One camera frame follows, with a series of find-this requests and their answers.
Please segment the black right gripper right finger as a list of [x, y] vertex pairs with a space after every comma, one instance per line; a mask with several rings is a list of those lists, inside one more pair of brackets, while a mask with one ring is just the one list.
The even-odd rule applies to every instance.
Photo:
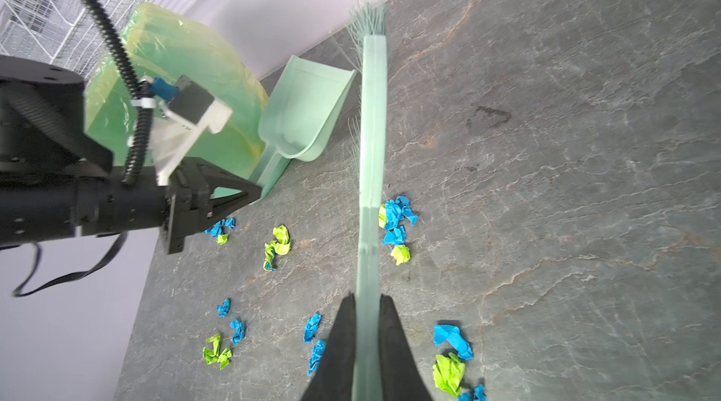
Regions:
[[431, 401], [392, 297], [380, 298], [379, 360], [382, 394], [390, 401]]

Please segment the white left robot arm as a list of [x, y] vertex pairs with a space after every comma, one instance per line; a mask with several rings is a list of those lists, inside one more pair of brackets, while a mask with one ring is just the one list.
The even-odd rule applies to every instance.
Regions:
[[84, 132], [84, 81], [54, 65], [1, 59], [1, 246], [35, 248], [112, 237], [108, 265], [133, 230], [159, 228], [170, 254], [185, 239], [259, 200], [259, 185], [190, 155], [230, 107], [195, 80], [140, 78], [99, 0], [89, 10], [137, 112], [126, 162]]

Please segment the mint green hand brush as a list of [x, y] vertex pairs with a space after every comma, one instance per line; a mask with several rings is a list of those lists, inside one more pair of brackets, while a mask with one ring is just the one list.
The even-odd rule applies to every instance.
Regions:
[[355, 289], [354, 400], [380, 400], [379, 208], [383, 198], [388, 101], [386, 0], [354, 0], [348, 31], [360, 61], [359, 244]]

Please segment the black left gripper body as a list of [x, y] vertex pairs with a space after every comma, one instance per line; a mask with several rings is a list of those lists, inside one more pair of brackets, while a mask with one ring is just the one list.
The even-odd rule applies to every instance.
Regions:
[[184, 158], [166, 189], [168, 215], [163, 223], [163, 249], [173, 255], [184, 250], [185, 238], [212, 228], [225, 213], [214, 198], [225, 170], [200, 158]]

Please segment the mint green dustpan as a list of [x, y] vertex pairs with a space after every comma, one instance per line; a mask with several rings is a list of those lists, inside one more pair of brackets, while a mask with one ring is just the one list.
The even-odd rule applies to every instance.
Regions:
[[330, 140], [357, 72], [293, 56], [259, 122], [266, 144], [250, 181], [267, 196], [293, 160], [312, 162]]

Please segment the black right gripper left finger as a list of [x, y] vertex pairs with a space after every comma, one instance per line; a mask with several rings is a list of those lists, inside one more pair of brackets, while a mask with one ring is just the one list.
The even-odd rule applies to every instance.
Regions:
[[340, 304], [326, 350], [302, 401], [351, 401], [356, 356], [356, 302], [348, 294]]

